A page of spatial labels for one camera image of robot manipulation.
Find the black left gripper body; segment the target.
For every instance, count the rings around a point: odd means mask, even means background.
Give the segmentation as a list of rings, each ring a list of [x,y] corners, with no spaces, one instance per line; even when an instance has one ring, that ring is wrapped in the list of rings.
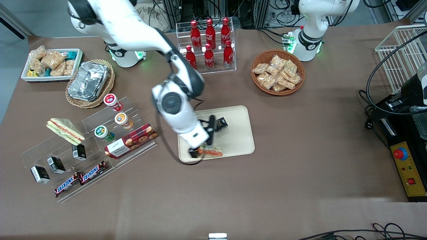
[[[389,95],[376,104],[370,120],[379,121],[389,116],[412,116],[426,113],[424,104],[426,88],[422,87],[418,75],[411,77],[395,95]]]

